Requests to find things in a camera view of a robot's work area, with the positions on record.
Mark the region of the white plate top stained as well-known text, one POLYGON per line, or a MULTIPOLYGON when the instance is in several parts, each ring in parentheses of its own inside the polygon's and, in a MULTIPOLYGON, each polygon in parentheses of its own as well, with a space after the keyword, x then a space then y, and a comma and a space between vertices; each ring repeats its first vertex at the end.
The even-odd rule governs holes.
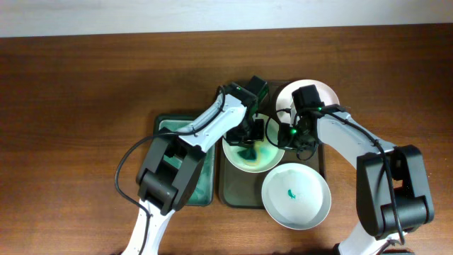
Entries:
MULTIPOLYGON (((293 104, 292 93, 297 89, 305 86, 314 85, 316 90, 318 91, 319 98, 325 106, 331 105, 340 105, 339 99, 334 92, 334 90, 329 87, 327 84, 313 80, 313 79, 301 79, 297 81, 291 81, 287 84, 282 85, 279 88, 279 91, 276 93, 276 101, 275 101, 275 110, 282 110, 291 108, 293 104)), ((279 122, 280 127, 284 124, 289 124, 291 127, 293 126, 293 113, 286 113, 284 111, 280 111, 276 113, 277 121, 279 122)))

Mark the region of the white plate stained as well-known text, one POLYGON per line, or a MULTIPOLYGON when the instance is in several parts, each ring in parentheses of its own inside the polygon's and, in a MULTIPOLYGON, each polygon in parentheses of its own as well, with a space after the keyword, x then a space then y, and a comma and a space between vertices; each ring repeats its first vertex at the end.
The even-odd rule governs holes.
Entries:
POLYGON ((225 139, 222 140, 222 149, 227 160, 241 171, 248 173, 261 173, 272 169, 283 158, 285 151, 274 146, 277 144, 279 125, 270 119, 267 127, 267 134, 263 135, 263 140, 253 143, 252 149, 256 153, 255 157, 248 155, 242 157, 241 152, 245 152, 247 148, 230 145, 225 139))
MULTIPOLYGON (((301 79, 297 81, 291 81, 287 84, 282 85, 279 88, 279 91, 276 93, 276 101, 275 101, 275 110, 282 110, 291 108, 293 104, 292 93, 297 89, 305 86, 314 85, 316 90, 318 91, 319 98, 325 106, 331 105, 340 105, 339 99, 334 92, 334 90, 329 87, 327 84, 313 80, 313 79, 301 79)), ((280 111, 276 113, 277 121, 279 122, 280 127, 284 124, 289 124, 291 127, 293 126, 293 113, 286 113, 284 111, 280 111)))
POLYGON ((275 167, 263 181, 263 205, 274 221, 291 230, 320 225, 331 209, 331 191, 314 169, 298 163, 275 167))

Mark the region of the green yellow sponge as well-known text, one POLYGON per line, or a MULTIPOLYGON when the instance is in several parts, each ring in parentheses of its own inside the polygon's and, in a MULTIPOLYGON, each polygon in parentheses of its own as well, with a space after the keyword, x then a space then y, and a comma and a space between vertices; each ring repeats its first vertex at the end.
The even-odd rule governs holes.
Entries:
POLYGON ((237 154, 244 160, 249 162, 256 162, 259 160, 258 150, 254 147, 244 148, 238 151, 237 154))

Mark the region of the white plate bottom stained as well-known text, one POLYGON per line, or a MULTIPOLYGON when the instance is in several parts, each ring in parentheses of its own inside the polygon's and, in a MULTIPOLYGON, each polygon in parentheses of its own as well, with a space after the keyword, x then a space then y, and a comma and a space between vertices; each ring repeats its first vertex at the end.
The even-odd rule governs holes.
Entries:
POLYGON ((314 169, 298 163, 275 167, 263 181, 263 205, 274 221, 291 230, 320 225, 331 209, 331 191, 314 169))

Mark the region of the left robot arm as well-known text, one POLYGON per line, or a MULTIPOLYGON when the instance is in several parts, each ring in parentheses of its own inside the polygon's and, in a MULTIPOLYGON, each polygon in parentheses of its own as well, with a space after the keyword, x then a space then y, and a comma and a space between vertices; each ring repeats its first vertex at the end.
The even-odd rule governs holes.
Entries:
POLYGON ((268 83, 257 76, 245 86, 220 86, 214 103, 194 121, 176 131, 163 128, 133 145, 151 143, 135 179, 139 200, 120 193, 139 208, 124 254, 157 254, 169 220, 190 199, 218 140, 243 147, 247 158, 257 157, 252 149, 264 138, 264 124, 253 116, 268 92, 268 83))

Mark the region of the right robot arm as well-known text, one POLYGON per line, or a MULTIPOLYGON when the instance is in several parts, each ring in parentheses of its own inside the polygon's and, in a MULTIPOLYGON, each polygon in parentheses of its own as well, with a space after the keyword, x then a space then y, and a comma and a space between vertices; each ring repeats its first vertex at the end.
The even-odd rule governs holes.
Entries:
POLYGON ((421 151, 380 139, 339 104, 327 105, 315 85, 293 89, 277 102, 278 147, 300 153, 328 145, 356 170, 358 224, 334 254, 383 254, 433 221, 435 209, 421 151))

